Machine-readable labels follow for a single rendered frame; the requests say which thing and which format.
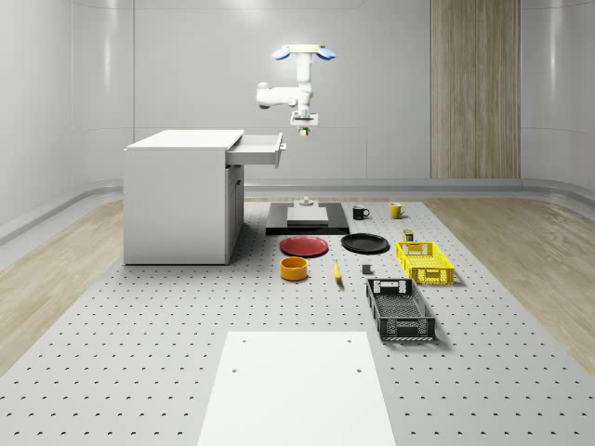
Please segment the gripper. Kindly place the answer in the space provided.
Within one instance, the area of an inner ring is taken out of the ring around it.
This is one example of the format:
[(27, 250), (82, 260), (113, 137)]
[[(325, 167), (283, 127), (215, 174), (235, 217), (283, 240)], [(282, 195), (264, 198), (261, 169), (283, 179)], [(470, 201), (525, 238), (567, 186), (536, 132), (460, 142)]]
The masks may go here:
[(290, 117), (290, 124), (296, 127), (299, 133), (310, 133), (311, 129), (318, 124), (318, 114), (293, 111)]

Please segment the white drawer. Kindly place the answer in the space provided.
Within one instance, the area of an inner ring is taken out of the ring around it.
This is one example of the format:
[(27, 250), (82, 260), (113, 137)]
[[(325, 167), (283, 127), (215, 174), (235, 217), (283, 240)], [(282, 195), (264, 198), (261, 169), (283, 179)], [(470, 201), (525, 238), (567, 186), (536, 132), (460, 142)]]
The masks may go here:
[(227, 150), (226, 164), (271, 164), (279, 166), (282, 152), (286, 149), (283, 134), (278, 135), (242, 135)]

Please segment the drone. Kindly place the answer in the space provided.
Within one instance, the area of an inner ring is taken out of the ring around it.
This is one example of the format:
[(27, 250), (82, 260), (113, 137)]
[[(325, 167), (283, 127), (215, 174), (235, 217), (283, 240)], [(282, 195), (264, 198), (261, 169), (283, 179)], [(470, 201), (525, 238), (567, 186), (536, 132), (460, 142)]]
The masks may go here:
[(322, 45), (315, 44), (293, 44), (283, 45), (279, 49), (275, 50), (271, 57), (276, 60), (286, 59), (290, 54), (315, 54), (320, 59), (330, 60), (334, 59), (337, 55), (330, 49)]

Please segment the red plate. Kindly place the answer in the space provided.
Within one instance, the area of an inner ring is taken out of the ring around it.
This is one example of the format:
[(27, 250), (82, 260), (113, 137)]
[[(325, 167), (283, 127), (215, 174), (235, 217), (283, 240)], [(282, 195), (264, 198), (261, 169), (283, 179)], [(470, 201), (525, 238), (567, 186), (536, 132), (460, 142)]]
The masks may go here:
[(328, 250), (325, 240), (315, 236), (293, 236), (279, 243), (280, 249), (289, 256), (313, 257), (321, 256)]

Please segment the black plate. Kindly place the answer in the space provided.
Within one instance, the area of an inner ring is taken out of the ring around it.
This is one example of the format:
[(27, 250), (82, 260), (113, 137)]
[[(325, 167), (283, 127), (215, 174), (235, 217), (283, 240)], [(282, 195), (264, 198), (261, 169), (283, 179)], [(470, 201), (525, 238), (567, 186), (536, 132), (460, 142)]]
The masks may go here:
[(374, 255), (390, 250), (389, 242), (381, 236), (371, 233), (352, 233), (341, 238), (342, 246), (348, 251)]

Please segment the yellow bowl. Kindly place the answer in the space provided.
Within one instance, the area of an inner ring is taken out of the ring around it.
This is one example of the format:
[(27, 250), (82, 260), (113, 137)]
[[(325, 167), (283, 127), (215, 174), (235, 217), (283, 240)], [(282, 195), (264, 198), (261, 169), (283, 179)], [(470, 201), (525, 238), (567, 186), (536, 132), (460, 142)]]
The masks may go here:
[(285, 280), (297, 282), (308, 276), (308, 261), (303, 257), (285, 257), (280, 262), (281, 277)]

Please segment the white cabinet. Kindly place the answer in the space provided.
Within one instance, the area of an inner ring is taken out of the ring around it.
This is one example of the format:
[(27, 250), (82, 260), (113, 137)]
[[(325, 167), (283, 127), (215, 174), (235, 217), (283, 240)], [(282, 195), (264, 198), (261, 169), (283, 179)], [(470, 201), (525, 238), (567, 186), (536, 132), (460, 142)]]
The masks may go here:
[(125, 149), (125, 263), (228, 263), (226, 153), (243, 133), (165, 130)]

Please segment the yellow basket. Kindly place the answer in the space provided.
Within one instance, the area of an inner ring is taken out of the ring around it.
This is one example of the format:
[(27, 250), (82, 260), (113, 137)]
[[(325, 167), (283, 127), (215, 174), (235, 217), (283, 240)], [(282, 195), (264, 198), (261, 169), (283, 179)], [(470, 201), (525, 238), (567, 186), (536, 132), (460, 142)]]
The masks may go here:
[(417, 283), (454, 282), (454, 266), (434, 242), (397, 242), (396, 256), (406, 277)]

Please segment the dark grey basket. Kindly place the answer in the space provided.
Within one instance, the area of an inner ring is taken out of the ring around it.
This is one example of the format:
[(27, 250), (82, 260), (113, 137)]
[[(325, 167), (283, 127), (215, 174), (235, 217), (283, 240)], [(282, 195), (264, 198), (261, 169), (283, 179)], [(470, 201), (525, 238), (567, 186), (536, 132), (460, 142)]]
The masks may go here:
[(413, 280), (368, 279), (366, 293), (381, 338), (435, 337), (435, 316)]

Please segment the white board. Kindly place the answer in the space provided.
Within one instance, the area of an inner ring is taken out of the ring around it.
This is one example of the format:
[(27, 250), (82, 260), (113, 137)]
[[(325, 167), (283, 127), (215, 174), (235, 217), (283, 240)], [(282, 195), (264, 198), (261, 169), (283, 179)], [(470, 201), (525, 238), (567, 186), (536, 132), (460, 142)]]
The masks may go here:
[(395, 446), (366, 333), (228, 333), (198, 446)]

